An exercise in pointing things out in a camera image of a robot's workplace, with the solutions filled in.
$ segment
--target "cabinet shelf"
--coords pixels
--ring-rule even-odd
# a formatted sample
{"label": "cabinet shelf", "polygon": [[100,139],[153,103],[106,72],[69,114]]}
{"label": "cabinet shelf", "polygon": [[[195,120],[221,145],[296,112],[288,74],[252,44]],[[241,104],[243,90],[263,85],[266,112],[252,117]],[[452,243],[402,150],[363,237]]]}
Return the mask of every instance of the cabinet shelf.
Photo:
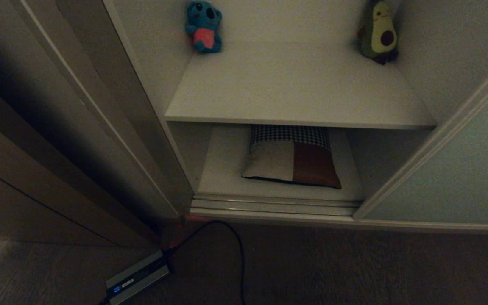
{"label": "cabinet shelf", "polygon": [[333,162],[342,189],[288,185],[240,176],[249,152],[249,125],[220,124],[212,131],[198,194],[362,201],[364,193],[342,129],[329,130]]}
{"label": "cabinet shelf", "polygon": [[431,129],[436,121],[395,64],[352,46],[224,43],[194,54],[165,113],[187,122]]}

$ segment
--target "brown leather panel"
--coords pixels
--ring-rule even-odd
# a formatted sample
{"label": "brown leather panel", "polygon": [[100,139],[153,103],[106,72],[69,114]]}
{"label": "brown leather panel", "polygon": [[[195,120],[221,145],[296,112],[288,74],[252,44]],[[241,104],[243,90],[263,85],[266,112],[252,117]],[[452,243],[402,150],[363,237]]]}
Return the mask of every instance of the brown leather panel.
{"label": "brown leather panel", "polygon": [[323,147],[294,143],[293,182],[341,189],[331,153]]}

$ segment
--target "plush toy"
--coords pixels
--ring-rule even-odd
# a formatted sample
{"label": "plush toy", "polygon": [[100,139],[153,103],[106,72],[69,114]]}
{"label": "plush toy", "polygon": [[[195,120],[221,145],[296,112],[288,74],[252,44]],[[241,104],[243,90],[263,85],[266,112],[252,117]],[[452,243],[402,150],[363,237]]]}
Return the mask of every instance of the plush toy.
{"label": "plush toy", "polygon": [[221,22],[221,12],[209,2],[192,1],[187,7],[189,25],[185,28],[193,36],[193,47],[203,53],[217,53],[221,50],[221,37],[217,28]]}
{"label": "plush toy", "polygon": [[364,11],[364,25],[359,31],[360,50],[364,56],[380,64],[398,56],[398,37],[393,27],[389,6],[381,0],[370,0]]}

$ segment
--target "router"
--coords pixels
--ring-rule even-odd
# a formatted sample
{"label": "router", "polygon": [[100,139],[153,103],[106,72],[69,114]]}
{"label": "router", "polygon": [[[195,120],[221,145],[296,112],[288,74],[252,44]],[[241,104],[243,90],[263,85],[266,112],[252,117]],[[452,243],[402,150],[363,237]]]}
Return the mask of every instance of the router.
{"label": "router", "polygon": [[106,300],[119,305],[170,274],[161,250],[106,281]]}

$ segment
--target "black cable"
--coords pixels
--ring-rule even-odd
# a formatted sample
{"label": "black cable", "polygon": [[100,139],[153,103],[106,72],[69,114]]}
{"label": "black cable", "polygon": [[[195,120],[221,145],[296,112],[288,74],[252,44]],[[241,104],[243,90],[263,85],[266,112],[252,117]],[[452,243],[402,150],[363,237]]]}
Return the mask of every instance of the black cable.
{"label": "black cable", "polygon": [[222,220],[213,220],[211,222],[203,224],[200,228],[198,228],[195,232],[193,232],[191,235],[189,235],[189,237],[187,237],[179,245],[177,245],[176,247],[172,247],[168,251],[166,251],[165,255],[166,256],[173,255],[174,253],[176,253],[176,251],[178,251],[178,249],[180,249],[180,247],[185,245],[191,238],[193,238],[195,235],[197,235],[197,233],[201,232],[201,230],[203,230],[204,228],[206,228],[207,226],[212,225],[212,224],[221,224],[221,225],[226,226],[227,228],[229,228],[229,230],[231,230],[231,232],[234,234],[234,236],[236,236],[236,239],[238,239],[238,246],[240,247],[240,301],[241,301],[242,305],[245,305],[245,299],[244,299],[244,270],[245,270],[244,247],[242,246],[242,240],[240,239],[240,235],[238,235],[236,230],[232,226],[230,226],[227,222],[223,222]]}
{"label": "black cable", "polygon": [[108,300],[108,298],[102,300],[100,303],[98,303],[97,305],[106,305],[106,304],[109,304],[110,301]]}

